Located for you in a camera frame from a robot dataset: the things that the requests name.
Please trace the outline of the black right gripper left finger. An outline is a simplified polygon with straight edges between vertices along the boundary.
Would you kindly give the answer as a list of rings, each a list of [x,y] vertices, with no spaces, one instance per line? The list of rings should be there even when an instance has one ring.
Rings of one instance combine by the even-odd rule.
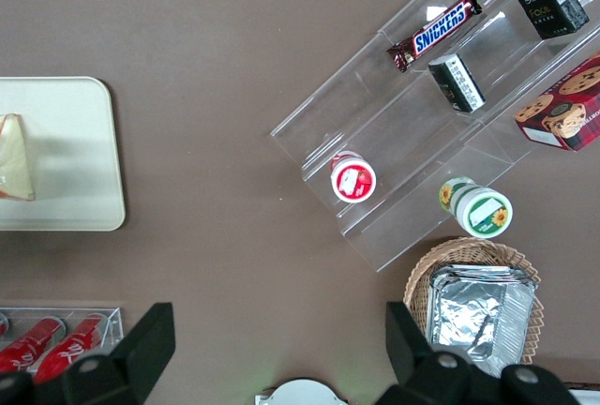
[[[27,372],[1,376],[3,404],[144,404],[175,351],[173,304],[155,303],[108,354],[80,359],[35,384]]]

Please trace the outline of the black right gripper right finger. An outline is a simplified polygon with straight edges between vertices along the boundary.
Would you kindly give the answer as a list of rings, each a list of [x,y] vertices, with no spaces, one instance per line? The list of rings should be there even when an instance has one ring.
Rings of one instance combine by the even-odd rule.
[[[547,369],[510,365],[495,378],[457,354],[434,351],[402,302],[386,304],[385,346],[397,382],[381,395],[381,404],[578,402]]]

